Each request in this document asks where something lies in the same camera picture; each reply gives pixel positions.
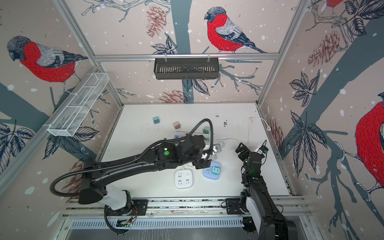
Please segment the blue square socket cube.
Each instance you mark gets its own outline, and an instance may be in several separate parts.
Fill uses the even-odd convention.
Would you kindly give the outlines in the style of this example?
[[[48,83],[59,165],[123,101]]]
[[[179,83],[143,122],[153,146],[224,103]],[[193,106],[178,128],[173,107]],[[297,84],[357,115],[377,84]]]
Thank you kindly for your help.
[[[221,164],[219,162],[212,161],[209,168],[204,169],[203,176],[207,179],[218,180],[221,175]]]

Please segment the green plug adapter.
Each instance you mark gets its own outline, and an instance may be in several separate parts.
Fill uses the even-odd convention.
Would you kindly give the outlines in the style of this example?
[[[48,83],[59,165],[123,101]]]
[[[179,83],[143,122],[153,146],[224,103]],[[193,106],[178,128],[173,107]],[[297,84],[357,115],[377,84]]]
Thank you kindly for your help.
[[[204,127],[203,129],[203,133],[204,134],[209,134],[211,132],[211,128],[210,127]]]

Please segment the white multicolour power strip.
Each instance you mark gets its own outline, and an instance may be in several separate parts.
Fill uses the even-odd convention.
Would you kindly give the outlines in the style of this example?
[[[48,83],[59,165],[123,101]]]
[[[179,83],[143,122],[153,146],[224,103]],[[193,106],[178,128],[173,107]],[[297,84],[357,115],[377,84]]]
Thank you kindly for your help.
[[[180,139],[188,135],[189,132],[184,132],[184,131],[175,131],[172,139]],[[222,152],[223,148],[225,147],[225,143],[222,141],[218,141],[216,138],[216,135],[214,134],[214,137],[211,139],[211,134],[204,134],[204,133],[199,133],[195,132],[192,134],[192,136],[202,136],[203,140],[205,142],[205,148],[204,150],[207,151],[210,148],[211,142],[213,143],[213,154],[218,154]]]

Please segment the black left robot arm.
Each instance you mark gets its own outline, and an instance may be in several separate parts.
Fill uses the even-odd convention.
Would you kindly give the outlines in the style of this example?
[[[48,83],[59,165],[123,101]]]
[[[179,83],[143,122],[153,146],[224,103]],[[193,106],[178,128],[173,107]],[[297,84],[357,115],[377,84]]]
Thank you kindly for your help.
[[[203,135],[186,135],[183,138],[160,140],[141,154],[110,161],[88,162],[82,175],[79,204],[102,203],[112,210],[130,209],[131,196],[112,184],[121,179],[147,172],[175,169],[191,163],[196,169],[208,168],[211,157],[218,152],[213,143],[207,144]]]

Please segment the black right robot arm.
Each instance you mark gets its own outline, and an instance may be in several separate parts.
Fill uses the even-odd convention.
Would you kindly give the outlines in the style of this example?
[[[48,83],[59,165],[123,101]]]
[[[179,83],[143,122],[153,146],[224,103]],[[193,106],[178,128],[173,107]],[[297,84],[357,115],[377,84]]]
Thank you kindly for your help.
[[[258,232],[259,240],[297,240],[298,229],[293,221],[287,220],[269,195],[266,182],[261,175],[262,159],[258,151],[252,152],[240,143],[236,148],[243,162],[240,206],[250,213]]]

